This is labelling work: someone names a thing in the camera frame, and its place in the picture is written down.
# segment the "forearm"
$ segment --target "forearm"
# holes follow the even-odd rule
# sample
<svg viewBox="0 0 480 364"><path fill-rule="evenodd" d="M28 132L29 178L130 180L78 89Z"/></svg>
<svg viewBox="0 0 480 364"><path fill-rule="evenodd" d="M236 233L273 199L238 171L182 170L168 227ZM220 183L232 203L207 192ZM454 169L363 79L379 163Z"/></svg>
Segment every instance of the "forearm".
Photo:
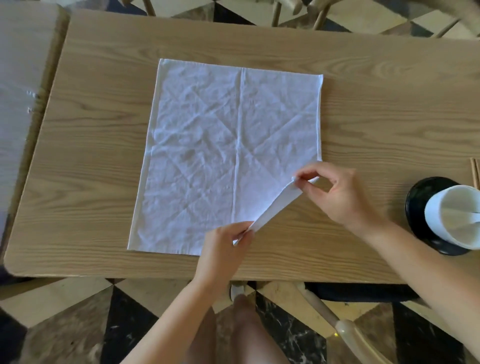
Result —
<svg viewBox="0 0 480 364"><path fill-rule="evenodd" d="M480 281L394 223L363 236L480 357Z"/></svg>
<svg viewBox="0 0 480 364"><path fill-rule="evenodd" d="M189 283L122 364L180 363L213 304L208 290Z"/></svg>

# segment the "black saucer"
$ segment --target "black saucer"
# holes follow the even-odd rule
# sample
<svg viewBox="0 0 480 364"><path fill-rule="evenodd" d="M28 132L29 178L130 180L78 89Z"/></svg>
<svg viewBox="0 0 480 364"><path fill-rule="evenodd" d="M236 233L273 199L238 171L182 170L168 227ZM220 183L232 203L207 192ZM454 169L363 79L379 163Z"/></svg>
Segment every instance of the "black saucer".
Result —
<svg viewBox="0 0 480 364"><path fill-rule="evenodd" d="M427 225L425 220L425 206L428 200L437 192L448 187L456 186L459 183L445 177L429 177L418 181L409 191L405 202L405 213L408 225L414 235L445 255L462 255L470 250L461 246L449 243L439 238Z"/></svg>

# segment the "white cup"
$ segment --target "white cup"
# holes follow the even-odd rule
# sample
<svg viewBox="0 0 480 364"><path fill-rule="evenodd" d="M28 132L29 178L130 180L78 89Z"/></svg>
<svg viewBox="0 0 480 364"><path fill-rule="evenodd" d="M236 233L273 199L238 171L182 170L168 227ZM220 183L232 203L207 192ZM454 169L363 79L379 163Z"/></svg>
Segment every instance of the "white cup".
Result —
<svg viewBox="0 0 480 364"><path fill-rule="evenodd" d="M425 206L425 220L429 228L449 243L467 249L480 249L480 223L449 228L448 214L459 212L480 212L480 191L465 185L457 185L434 194Z"/></svg>

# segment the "wooden table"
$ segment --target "wooden table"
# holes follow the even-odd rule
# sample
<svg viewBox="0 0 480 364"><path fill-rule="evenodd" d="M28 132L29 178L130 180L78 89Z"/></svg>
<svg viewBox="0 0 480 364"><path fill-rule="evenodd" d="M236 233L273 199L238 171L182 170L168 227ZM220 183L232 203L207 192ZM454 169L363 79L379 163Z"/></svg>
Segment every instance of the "wooden table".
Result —
<svg viewBox="0 0 480 364"><path fill-rule="evenodd" d="M323 73L322 155L356 167L405 226L418 180L471 184L480 45L79 11L71 19L6 255L19 275L190 278L196 257L126 250L159 58ZM452 258L480 276L480 252ZM401 282L300 197L257 234L239 279Z"/></svg>
<svg viewBox="0 0 480 364"><path fill-rule="evenodd" d="M56 4L0 2L0 256L18 208L67 24L67 13Z"/></svg>

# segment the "white napkin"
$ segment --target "white napkin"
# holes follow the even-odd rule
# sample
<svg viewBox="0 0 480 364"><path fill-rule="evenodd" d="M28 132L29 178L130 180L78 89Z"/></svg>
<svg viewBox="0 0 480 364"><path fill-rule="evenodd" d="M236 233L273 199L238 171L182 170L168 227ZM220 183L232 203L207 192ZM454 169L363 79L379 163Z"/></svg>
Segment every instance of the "white napkin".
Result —
<svg viewBox="0 0 480 364"><path fill-rule="evenodd" d="M322 82L160 60L128 249L199 255L206 231L258 230L298 197L292 173L321 160Z"/></svg>

